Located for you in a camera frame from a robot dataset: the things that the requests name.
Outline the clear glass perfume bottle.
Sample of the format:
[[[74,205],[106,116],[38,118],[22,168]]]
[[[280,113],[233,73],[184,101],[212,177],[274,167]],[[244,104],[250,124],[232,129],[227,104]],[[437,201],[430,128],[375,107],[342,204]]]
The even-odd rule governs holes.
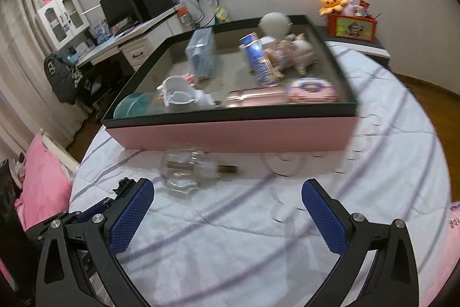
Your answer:
[[[161,159],[162,183],[177,192],[189,192],[204,183],[238,173],[237,166],[218,164],[207,153],[193,149],[167,150]]]

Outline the round teal lidded container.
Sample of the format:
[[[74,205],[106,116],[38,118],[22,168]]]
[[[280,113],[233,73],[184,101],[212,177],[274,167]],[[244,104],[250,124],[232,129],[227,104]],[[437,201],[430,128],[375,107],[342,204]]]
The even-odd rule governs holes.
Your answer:
[[[114,110],[114,119],[130,119],[152,115],[156,105],[155,93],[133,93],[120,101]]]

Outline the white ceramic holder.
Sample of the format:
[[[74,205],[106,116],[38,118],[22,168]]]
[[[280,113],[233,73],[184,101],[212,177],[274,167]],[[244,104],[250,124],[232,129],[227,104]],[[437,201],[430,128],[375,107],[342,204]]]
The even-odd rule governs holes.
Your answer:
[[[157,88],[167,113],[190,112],[216,107],[210,94],[195,89],[184,76],[169,76]]]

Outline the pink white block figure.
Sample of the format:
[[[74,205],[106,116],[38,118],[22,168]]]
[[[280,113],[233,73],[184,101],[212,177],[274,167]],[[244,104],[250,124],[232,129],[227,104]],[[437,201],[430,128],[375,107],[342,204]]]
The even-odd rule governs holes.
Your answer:
[[[188,84],[191,86],[191,87],[194,87],[196,85],[196,80],[195,80],[195,75],[192,74],[192,73],[186,73],[186,74],[183,74],[181,75],[181,77],[183,79],[185,79],[186,82],[188,82]]]

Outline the clear bag of masks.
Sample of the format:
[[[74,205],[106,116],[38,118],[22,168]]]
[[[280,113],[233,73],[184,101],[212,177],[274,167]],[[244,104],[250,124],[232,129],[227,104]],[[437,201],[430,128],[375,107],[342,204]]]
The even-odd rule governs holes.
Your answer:
[[[213,29],[207,27],[195,30],[185,48],[185,55],[198,80],[214,78],[217,53]]]

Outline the rose gold cylinder jar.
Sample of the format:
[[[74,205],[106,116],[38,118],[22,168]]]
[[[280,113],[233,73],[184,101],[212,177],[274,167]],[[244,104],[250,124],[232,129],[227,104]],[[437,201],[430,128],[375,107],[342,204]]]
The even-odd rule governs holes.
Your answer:
[[[285,87],[262,87],[232,91],[225,98],[226,108],[268,106],[288,103]]]

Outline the pink patterned compact case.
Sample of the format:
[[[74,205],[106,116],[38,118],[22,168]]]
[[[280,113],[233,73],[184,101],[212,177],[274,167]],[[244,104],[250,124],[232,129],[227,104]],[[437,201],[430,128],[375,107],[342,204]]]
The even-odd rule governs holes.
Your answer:
[[[294,79],[288,85],[291,103],[329,103],[338,100],[334,86],[326,79],[305,77]]]

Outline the blue rectangular box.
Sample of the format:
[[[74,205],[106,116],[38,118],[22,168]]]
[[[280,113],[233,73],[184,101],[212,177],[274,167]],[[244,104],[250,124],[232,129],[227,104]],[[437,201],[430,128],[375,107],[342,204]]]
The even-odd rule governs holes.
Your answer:
[[[258,84],[261,87],[273,87],[280,84],[256,33],[247,34],[239,41],[250,63],[251,73],[256,77]]]

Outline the pink pig figurine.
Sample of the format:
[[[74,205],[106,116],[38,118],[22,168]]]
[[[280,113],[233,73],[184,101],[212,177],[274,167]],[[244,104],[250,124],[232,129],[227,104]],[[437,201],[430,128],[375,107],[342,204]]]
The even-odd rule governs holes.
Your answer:
[[[278,79],[285,76],[284,71],[288,68],[294,68],[300,76],[305,76],[307,68],[317,63],[313,46],[304,33],[289,34],[274,47],[265,48],[264,53]]]

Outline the white doll head figure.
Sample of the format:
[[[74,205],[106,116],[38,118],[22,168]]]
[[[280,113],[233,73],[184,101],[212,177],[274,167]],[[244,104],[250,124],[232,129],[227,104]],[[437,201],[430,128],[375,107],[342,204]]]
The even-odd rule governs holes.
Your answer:
[[[259,28],[265,35],[277,41],[284,40],[290,31],[292,21],[284,13],[269,12],[259,21]]]

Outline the beige curtain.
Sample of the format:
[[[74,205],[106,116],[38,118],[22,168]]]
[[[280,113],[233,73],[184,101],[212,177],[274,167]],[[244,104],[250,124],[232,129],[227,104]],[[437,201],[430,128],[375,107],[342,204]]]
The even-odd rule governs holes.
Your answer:
[[[67,146],[87,114],[62,104],[44,71],[51,45],[36,21],[43,0],[1,0],[1,159],[25,151],[40,129]]]

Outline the white striped tablecloth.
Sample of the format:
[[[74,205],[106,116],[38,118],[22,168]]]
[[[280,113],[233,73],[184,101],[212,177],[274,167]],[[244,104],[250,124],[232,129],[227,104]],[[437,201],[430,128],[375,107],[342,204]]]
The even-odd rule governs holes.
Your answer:
[[[70,207],[112,196],[122,178],[149,178],[155,197],[118,256],[152,306],[302,306],[337,261],[301,200],[315,178],[351,213],[406,222],[419,293],[428,302],[448,236],[448,165],[423,108],[397,77],[363,54],[334,54],[359,99],[342,152],[223,154],[239,173],[190,193],[165,188],[162,156],[126,150],[101,129],[74,179]]]

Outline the black computer monitor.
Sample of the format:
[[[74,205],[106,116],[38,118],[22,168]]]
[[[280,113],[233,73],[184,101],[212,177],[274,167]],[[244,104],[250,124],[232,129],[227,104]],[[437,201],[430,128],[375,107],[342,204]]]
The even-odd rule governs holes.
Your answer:
[[[139,21],[132,0],[101,0],[100,5],[110,28],[123,20],[128,23]]]

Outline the orange capped bottle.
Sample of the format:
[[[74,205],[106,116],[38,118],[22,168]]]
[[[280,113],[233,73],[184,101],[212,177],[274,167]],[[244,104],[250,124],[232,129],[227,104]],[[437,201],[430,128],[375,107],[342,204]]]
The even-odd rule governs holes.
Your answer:
[[[192,30],[194,28],[194,22],[186,6],[180,5],[180,7],[178,7],[177,9],[177,13],[178,13],[179,20],[181,24],[183,25],[183,29],[185,31]]]

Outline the white wall cabinet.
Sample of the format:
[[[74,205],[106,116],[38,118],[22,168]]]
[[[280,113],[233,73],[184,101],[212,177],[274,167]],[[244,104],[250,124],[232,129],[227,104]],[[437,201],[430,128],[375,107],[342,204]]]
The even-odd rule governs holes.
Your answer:
[[[52,0],[37,11],[36,21],[53,52],[90,27],[78,0]]]

